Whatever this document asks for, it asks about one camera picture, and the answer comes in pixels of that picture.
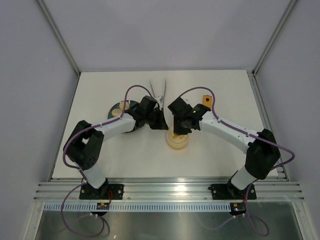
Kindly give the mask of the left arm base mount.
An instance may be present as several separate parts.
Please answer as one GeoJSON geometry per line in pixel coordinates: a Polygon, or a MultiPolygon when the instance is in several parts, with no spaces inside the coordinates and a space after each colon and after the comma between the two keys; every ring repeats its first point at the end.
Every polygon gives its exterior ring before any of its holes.
{"type": "Polygon", "coordinates": [[[94,188],[89,183],[83,184],[80,189],[80,200],[122,200],[124,184],[109,183],[108,179],[99,188],[94,188]]]}

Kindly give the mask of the metal serving tongs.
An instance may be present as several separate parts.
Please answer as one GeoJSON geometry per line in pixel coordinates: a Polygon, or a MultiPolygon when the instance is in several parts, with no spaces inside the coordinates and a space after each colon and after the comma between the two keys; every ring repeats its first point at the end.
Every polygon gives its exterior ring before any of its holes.
{"type": "MultiPolygon", "coordinates": [[[[150,85],[150,89],[151,89],[151,96],[155,99],[156,96],[164,96],[164,100],[165,100],[165,97],[166,97],[166,92],[167,92],[167,78],[165,77],[164,79],[161,80],[161,86],[162,86],[162,91],[160,93],[160,95],[156,95],[155,93],[155,88],[154,88],[154,83],[153,83],[153,79],[150,78],[149,79],[149,85],[150,85]]],[[[159,104],[159,107],[161,109],[164,108],[164,103],[163,104],[159,104]]]]}

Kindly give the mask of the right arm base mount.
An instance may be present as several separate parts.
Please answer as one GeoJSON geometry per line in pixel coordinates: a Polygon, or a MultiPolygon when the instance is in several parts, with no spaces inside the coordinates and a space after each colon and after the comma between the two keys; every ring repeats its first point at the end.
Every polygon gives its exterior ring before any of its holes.
{"type": "Polygon", "coordinates": [[[226,183],[213,183],[207,188],[211,192],[213,200],[256,200],[255,186],[251,183],[243,190],[232,185],[229,180],[226,183]]]}

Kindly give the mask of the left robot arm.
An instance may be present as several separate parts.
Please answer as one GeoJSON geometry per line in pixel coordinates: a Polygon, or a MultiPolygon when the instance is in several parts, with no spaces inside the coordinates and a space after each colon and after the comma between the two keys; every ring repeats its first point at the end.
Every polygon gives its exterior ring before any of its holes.
{"type": "Polygon", "coordinates": [[[113,117],[96,127],[85,120],[77,123],[63,147],[63,154],[79,168],[95,198],[103,199],[108,194],[108,180],[97,164],[104,141],[134,132],[144,125],[152,130],[167,131],[164,98],[163,95],[156,98],[146,95],[139,103],[125,110],[123,116],[113,117]]]}

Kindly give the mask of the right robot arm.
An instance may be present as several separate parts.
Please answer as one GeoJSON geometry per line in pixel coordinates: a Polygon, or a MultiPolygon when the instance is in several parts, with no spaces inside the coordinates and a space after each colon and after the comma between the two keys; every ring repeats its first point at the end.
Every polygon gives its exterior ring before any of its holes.
{"type": "Polygon", "coordinates": [[[185,102],[173,102],[168,109],[174,118],[176,135],[203,131],[227,141],[245,154],[244,166],[227,183],[226,190],[232,198],[239,198],[255,180],[264,180],[281,156],[273,133],[267,129],[256,132],[235,127],[200,103],[191,107],[185,102]]]}

